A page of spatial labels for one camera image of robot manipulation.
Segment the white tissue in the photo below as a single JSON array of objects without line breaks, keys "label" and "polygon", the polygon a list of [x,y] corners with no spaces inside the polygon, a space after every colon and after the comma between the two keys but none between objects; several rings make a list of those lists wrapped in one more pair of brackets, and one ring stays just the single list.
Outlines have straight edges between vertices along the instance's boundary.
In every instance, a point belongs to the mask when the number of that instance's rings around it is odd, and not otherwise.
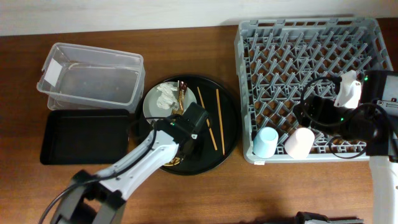
[{"label": "white tissue", "polygon": [[177,99],[175,97],[175,92],[178,90],[177,87],[170,83],[161,83],[157,87],[157,90],[161,92],[161,95],[156,101],[156,104],[159,108],[168,110],[177,103]]}]

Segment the yellow bowl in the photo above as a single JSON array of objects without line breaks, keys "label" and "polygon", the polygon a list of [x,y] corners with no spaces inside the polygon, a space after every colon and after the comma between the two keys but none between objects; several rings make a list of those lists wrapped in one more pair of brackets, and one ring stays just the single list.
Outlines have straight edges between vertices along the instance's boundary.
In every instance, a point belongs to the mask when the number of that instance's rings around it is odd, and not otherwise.
[{"label": "yellow bowl", "polygon": [[181,158],[179,157],[174,157],[170,162],[164,164],[164,166],[166,167],[170,167],[170,166],[177,166],[181,163]]}]

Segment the grey plate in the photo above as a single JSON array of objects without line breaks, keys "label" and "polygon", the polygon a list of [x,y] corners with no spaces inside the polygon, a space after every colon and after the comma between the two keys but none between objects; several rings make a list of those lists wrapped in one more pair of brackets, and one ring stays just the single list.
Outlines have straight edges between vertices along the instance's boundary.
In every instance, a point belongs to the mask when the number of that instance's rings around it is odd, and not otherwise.
[{"label": "grey plate", "polygon": [[[164,82],[164,83],[170,83],[173,86],[178,88],[178,82]],[[178,90],[175,92],[175,97],[177,99],[177,103],[174,104],[170,109],[164,110],[162,108],[159,108],[156,104],[156,101],[158,97],[161,95],[161,92],[157,90],[157,87],[160,84],[156,85],[152,89],[149,90],[148,94],[144,98],[143,102],[143,113],[145,118],[149,118],[147,121],[149,123],[152,122],[151,118],[163,118],[163,117],[168,117],[172,115],[172,110],[177,109],[178,106]],[[183,106],[184,106],[184,112],[187,110],[189,105],[191,103],[196,103],[197,99],[194,95],[194,93],[191,91],[191,89],[187,88],[187,92],[185,94],[185,99],[183,101]]]}]

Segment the brown foil wrapper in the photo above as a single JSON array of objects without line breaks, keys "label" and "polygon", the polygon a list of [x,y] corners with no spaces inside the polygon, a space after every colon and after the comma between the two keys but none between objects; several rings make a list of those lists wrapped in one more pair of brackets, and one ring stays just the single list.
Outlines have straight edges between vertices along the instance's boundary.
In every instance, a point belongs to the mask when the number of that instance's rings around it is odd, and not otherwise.
[{"label": "brown foil wrapper", "polygon": [[172,110],[172,114],[183,115],[184,106],[183,101],[187,92],[187,84],[183,81],[178,81],[178,106],[177,109]]}]

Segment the pink cup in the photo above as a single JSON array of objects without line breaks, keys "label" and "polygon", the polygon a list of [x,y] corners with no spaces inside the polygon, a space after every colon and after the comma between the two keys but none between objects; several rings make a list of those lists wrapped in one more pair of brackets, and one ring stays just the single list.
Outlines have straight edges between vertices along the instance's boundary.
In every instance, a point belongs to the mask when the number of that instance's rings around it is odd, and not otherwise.
[{"label": "pink cup", "polygon": [[310,129],[298,128],[286,140],[285,151],[293,159],[305,159],[310,154],[314,140],[315,135]]}]

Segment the blue cup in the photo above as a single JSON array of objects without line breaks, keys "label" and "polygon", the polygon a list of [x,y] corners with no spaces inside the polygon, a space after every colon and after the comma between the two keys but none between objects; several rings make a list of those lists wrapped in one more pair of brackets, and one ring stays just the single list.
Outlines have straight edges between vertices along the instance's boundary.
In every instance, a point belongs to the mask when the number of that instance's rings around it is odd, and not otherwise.
[{"label": "blue cup", "polygon": [[253,141],[253,153],[264,159],[275,154],[279,135],[272,127],[261,128]]}]

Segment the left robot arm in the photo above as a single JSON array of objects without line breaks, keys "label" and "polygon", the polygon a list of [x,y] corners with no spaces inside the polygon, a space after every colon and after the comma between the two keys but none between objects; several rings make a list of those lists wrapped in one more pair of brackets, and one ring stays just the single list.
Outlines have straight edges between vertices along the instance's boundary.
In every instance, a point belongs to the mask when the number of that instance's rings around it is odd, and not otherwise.
[{"label": "left robot arm", "polygon": [[154,118],[145,140],[106,169],[76,173],[70,185],[47,207],[56,207],[51,223],[120,223],[128,198],[157,169],[183,158],[204,132],[208,112],[191,103],[179,115]]}]

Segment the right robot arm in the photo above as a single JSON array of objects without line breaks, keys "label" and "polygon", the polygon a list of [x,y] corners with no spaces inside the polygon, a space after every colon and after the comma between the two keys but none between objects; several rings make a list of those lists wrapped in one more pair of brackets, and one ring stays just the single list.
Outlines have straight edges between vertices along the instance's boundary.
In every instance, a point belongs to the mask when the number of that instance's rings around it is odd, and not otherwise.
[{"label": "right robot arm", "polygon": [[369,156],[373,179],[374,223],[397,223],[397,72],[367,70],[361,80],[355,71],[328,77],[337,97],[329,100],[306,95],[307,89],[324,81],[309,81],[293,112],[300,125],[316,129],[335,141],[361,141]]}]

